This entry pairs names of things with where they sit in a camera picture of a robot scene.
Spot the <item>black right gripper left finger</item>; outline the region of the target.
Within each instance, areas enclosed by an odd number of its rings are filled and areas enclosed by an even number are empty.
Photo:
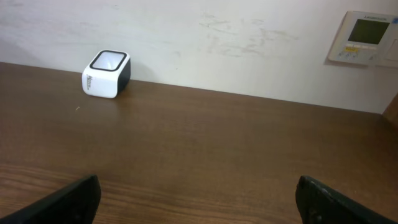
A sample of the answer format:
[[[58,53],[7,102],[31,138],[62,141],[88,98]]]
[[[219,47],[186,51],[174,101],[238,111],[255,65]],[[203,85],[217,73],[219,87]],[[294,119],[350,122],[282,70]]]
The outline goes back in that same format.
[[[96,175],[66,187],[1,218],[1,224],[92,224],[101,200]]]

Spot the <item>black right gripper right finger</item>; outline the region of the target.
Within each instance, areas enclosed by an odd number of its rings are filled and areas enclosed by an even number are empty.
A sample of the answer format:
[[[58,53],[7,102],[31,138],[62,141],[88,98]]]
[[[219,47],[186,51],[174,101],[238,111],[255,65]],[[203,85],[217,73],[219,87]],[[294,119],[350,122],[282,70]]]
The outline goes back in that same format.
[[[397,224],[307,175],[299,178],[295,201],[303,223]]]

